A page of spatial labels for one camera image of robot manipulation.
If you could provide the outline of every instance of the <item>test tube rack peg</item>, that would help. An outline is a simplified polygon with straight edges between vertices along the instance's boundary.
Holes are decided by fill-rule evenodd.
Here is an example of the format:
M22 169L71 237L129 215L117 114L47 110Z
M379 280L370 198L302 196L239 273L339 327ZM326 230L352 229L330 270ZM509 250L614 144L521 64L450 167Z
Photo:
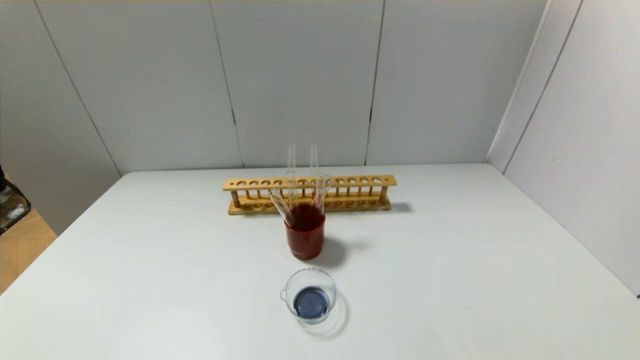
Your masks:
M278 189L287 198L288 178L228 179L222 188L231 193L229 215L277 214L269 198L270 189ZM324 200L324 210L379 211L391 209L387 197L389 186L396 186L393 175L334 176ZM311 203L316 188L313 177L297 177L298 202Z

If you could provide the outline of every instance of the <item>white table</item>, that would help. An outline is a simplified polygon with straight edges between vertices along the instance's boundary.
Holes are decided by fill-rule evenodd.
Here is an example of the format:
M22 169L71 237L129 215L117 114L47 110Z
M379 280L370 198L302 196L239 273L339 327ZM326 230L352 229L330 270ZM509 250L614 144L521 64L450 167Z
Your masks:
M139 172L0 297L0 359L640 359L640 301L492 167L326 171L398 181L328 215L333 329L279 299L282 221L227 215L226 178L282 170Z

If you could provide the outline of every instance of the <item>glass beaker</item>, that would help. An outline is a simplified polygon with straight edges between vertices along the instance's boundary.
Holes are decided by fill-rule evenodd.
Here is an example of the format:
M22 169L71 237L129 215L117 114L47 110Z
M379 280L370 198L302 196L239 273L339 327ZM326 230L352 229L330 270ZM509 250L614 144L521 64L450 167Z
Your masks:
M300 204L291 213L294 227L284 223L291 254L300 260L311 260L320 255L324 245L324 214L310 204Z
M329 315L337 293L335 282L329 274L320 269L306 268L289 278L280 292L280 298L299 321L314 324L322 322Z

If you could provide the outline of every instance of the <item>test tube rack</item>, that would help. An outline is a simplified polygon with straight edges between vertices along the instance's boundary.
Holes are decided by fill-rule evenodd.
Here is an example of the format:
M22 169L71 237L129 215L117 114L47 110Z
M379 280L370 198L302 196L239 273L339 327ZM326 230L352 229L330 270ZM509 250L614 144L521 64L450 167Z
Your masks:
M286 199L288 181L286 177L228 179L223 190L231 192L229 215L277 214L278 210L269 198L269 190L279 189ZM393 175L334 176L333 184L324 200L324 210L326 212L389 210L391 204L387 197L387 189L389 186L396 185ZM311 203L315 188L313 177L297 177L298 202Z

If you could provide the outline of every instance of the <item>beaker with red liquid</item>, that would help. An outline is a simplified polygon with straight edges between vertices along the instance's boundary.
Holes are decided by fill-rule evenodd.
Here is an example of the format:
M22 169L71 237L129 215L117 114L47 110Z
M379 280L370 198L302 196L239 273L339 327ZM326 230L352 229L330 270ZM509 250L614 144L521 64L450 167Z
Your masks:
M293 256L310 260L320 255L324 245L324 214L311 204L298 204L291 209L293 225L287 228L287 243Z

